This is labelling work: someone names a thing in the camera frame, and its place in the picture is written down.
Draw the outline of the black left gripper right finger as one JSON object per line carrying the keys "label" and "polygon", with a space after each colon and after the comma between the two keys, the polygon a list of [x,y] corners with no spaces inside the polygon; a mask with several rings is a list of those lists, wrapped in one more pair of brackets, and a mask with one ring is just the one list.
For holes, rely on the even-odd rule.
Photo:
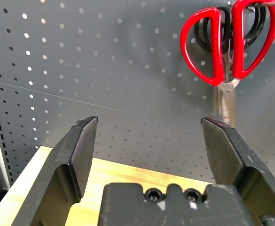
{"label": "black left gripper right finger", "polygon": [[275,226],[275,177],[237,130],[202,118],[208,162],[218,184],[235,186],[257,226]]}

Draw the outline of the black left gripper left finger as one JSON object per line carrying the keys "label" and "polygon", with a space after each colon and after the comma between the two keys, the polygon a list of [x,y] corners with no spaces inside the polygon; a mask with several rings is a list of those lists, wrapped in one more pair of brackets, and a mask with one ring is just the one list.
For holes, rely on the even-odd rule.
{"label": "black left gripper left finger", "polygon": [[77,121],[54,146],[21,205],[14,226],[63,226],[84,196],[98,117]]}

